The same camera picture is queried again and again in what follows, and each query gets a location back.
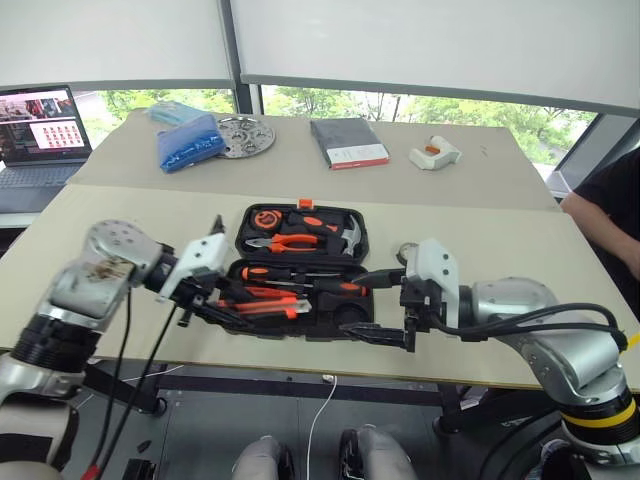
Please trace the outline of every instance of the window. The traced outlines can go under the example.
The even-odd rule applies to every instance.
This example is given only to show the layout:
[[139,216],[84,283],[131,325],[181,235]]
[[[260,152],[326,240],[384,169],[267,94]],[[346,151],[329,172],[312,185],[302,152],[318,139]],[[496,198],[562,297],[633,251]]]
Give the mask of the window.
[[82,123],[91,146],[96,148],[134,108],[149,107],[162,100],[175,100],[208,112],[233,113],[231,90],[104,90],[74,92]]
[[264,85],[262,96],[267,115],[507,127],[544,179],[596,116],[516,103],[274,85]]

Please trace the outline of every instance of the perforated metal disc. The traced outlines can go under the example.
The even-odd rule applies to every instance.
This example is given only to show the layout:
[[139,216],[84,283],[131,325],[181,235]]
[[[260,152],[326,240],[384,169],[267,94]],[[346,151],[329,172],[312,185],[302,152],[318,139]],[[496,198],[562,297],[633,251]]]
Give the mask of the perforated metal disc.
[[227,151],[221,157],[245,158],[257,155],[269,148],[276,134],[262,120],[251,117],[228,117],[218,120],[220,134],[227,144]]

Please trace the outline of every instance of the black cable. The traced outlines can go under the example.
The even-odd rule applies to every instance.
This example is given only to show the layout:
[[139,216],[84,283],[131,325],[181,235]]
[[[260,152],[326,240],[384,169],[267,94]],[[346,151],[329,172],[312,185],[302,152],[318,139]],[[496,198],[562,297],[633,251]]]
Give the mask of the black cable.
[[[540,317],[545,317],[548,315],[560,313],[560,312],[568,312],[575,310],[591,310],[598,313],[601,313],[606,319],[609,326],[601,325],[598,323],[587,323],[587,322],[574,322],[574,323],[550,323],[550,324],[540,324],[540,325],[527,325],[524,327],[518,327],[517,325],[523,322],[528,322],[532,320],[536,320]],[[514,335],[519,333],[527,333],[527,332],[537,332],[537,331],[545,331],[545,330],[594,330],[609,333],[620,351],[624,351],[627,348],[627,338],[618,329],[618,323],[613,316],[613,314],[606,308],[601,305],[596,305],[592,303],[566,303],[562,305],[554,305],[551,307],[541,308],[539,310],[535,310],[533,312],[525,313],[522,315],[516,315],[514,317],[510,317],[504,320],[499,320],[496,322],[488,323],[485,325],[478,325],[474,327],[465,327],[465,328],[453,328],[444,325],[440,320],[434,315],[431,319],[433,325],[438,329],[447,333],[449,335],[458,335],[461,337],[484,337],[484,339],[489,337],[499,337],[505,335]]]
[[111,437],[111,442],[109,443],[109,447],[107,448],[107,451],[104,455],[104,458],[102,459],[102,462],[100,463],[100,469],[99,469],[98,475],[96,476],[96,480],[100,480],[102,478],[102,475],[104,474],[104,471],[107,468],[107,465],[109,464],[109,460],[111,460],[111,456],[113,455],[113,452],[116,449],[116,445],[118,444],[118,439],[122,434],[122,430],[124,430],[124,425],[127,422],[127,419],[129,418],[131,409],[133,408],[133,402],[135,402],[136,397],[138,396],[138,393],[142,388],[142,384],[144,383],[144,381],[147,378],[147,375],[149,374],[149,370],[151,369],[151,364],[153,363],[153,359],[155,358],[156,353],[158,352],[158,348],[160,348],[162,339],[164,338],[165,333],[167,333],[167,329],[171,324],[171,320],[173,319],[173,315],[176,312],[177,308],[178,306],[174,304],[173,308],[171,309],[171,312],[169,313],[169,316],[167,317],[167,320],[164,323],[164,326],[162,327],[162,331],[160,332],[160,335],[158,336],[158,339],[156,340],[156,343],[153,346],[151,355],[149,355],[149,358],[147,359],[147,363],[145,364],[144,369],[142,370],[142,375],[140,375],[140,380],[138,380],[138,383],[136,384],[136,389],[131,394],[129,403],[127,403],[127,407],[125,408],[122,414],[122,417],[120,417],[120,422],[118,423],[118,426],[116,427],[116,430],[113,433],[113,436]]
[[520,447],[518,450],[516,450],[516,452],[511,456],[511,458],[505,464],[505,466],[502,467],[502,470],[500,470],[500,473],[496,477],[497,480],[501,480],[502,478],[504,478],[504,475],[505,475],[505,473],[507,473],[507,470],[509,469],[511,464],[515,461],[516,458],[518,458],[520,455],[522,455],[522,452],[524,452],[526,450],[529,450],[533,446],[534,443],[539,442],[540,440],[542,440],[544,437],[549,435],[551,432],[553,432],[559,426],[560,426],[560,420],[558,420],[557,422],[553,422],[551,425],[549,425],[547,428],[545,428],[543,431],[541,431],[538,435],[535,435],[534,437],[532,437],[529,440],[527,440],[524,443],[524,445],[522,445],[522,447]]
[[609,309],[603,307],[602,305],[597,305],[595,303],[563,303],[560,305],[552,305],[550,307],[540,308],[532,312],[515,315],[513,317],[509,317],[504,320],[498,320],[498,321],[494,321],[484,325],[477,325],[474,327],[465,327],[464,329],[460,329],[460,330],[464,330],[465,332],[468,332],[468,333],[474,333],[474,332],[482,333],[486,331],[486,329],[501,328],[505,326],[511,327],[523,322],[528,322],[530,320],[537,320],[538,318],[546,317],[548,315],[553,315],[553,314],[562,313],[562,312],[579,311],[579,310],[588,310],[588,311],[600,313],[602,316],[606,318],[609,327],[615,328],[615,329],[618,328],[618,322],[616,320],[616,317],[613,315],[613,313],[611,313]]
[[527,420],[525,420],[521,424],[512,428],[509,431],[509,433],[507,433],[502,439],[500,439],[499,442],[497,442],[493,447],[491,447],[491,450],[489,450],[489,453],[487,453],[487,455],[484,457],[482,465],[480,466],[480,471],[478,473],[477,480],[482,480],[482,477],[484,476],[484,472],[487,469],[487,466],[489,465],[489,461],[491,460],[491,458],[493,458],[493,456],[500,449],[500,447],[502,447],[505,443],[507,443],[515,435],[517,435],[519,432],[527,428],[529,425],[537,422],[538,420],[542,420],[544,417],[553,413],[554,411],[555,411],[555,408],[547,409],[537,416],[529,417]]
[[130,330],[131,330],[131,289],[129,289],[129,292],[127,293],[127,314],[126,314],[126,320],[125,320],[124,335],[122,337],[122,344],[120,345],[120,352],[118,352],[116,367],[113,372],[113,381],[111,382],[111,391],[109,392],[109,398],[107,400],[107,410],[104,413],[104,421],[102,423],[102,430],[100,431],[100,439],[98,440],[98,445],[96,446],[96,449],[93,452],[93,457],[91,457],[91,462],[89,463],[89,467],[97,464],[98,459],[100,458],[100,454],[102,453],[102,449],[104,448],[104,443],[107,440],[107,435],[109,434],[109,426],[111,425],[111,413],[113,411],[113,403],[116,396],[116,388],[118,386],[118,380],[120,379],[120,367],[122,366],[122,357],[124,356],[124,349],[127,346],[127,340],[129,339]]

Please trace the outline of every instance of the metal frame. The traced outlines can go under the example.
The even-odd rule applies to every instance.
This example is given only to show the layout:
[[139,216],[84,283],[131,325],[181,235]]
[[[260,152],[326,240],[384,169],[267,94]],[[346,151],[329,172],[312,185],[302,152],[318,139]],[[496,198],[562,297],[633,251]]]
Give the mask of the metal frame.
[[277,75],[241,74],[240,79],[248,84],[284,85],[302,88],[326,88],[332,90],[358,90],[365,92],[400,93],[431,97],[467,98],[471,100],[490,100],[494,102],[521,103],[544,107],[586,110],[627,117],[640,116],[640,109],[618,107],[595,102],[583,102],[564,98],[541,97],[520,93],[491,92],[487,90],[470,90],[463,88],[433,87],[426,85],[405,85],[397,83],[361,82],[350,80],[333,80],[328,78],[286,77]]
[[[160,364],[154,373],[167,369]],[[108,396],[113,376],[93,365],[86,369],[85,386],[101,395]],[[495,425],[500,422],[529,417],[555,406],[549,396],[541,390],[504,390],[479,405],[461,410],[462,395],[455,384],[438,384],[438,391],[408,390],[401,388],[380,388],[359,385],[338,385],[334,400],[356,402],[390,403],[441,407],[442,416],[438,428],[442,433],[457,433],[465,430]],[[117,381],[115,399],[126,404],[134,385]],[[324,399],[331,385],[317,382],[294,382],[281,380],[253,380],[242,378],[201,377],[188,375],[156,375],[148,378],[138,394],[134,406],[141,413],[162,414],[164,400],[158,397],[159,390],[181,390],[212,393],[233,393],[243,395],[267,395],[280,397],[302,397]]]
[[[158,365],[158,368],[152,373],[162,372],[166,370],[166,364]],[[140,413],[146,414],[162,414],[165,403],[164,399],[158,397],[158,379],[159,376],[153,376],[146,379],[142,389],[138,392],[133,406]],[[87,365],[85,368],[84,386],[94,390],[96,393],[109,396],[111,386],[113,384],[113,375],[96,367],[95,365]],[[117,380],[114,399],[116,402],[126,405],[135,391],[135,385],[130,385],[122,380]]]
[[251,93],[248,83],[243,83],[240,79],[240,54],[236,41],[236,31],[233,24],[233,12],[231,10],[231,0],[219,0],[220,18],[225,32],[225,50],[229,72],[231,72],[234,98],[237,113],[260,113],[254,112],[251,106]]

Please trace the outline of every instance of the toolbox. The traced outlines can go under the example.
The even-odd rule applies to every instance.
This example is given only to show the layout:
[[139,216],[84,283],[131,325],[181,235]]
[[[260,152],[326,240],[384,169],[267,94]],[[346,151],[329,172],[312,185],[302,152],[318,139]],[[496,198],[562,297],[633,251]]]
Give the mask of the toolbox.
[[[314,206],[308,199],[298,205],[251,205],[235,246],[242,258],[231,264],[227,278],[263,295],[260,301],[290,304],[291,309],[261,315],[247,311],[257,328],[230,333],[336,340],[349,338],[340,325],[374,321],[372,292],[349,283],[366,272],[360,264],[369,243],[360,212]],[[220,300],[226,301],[225,291]]]

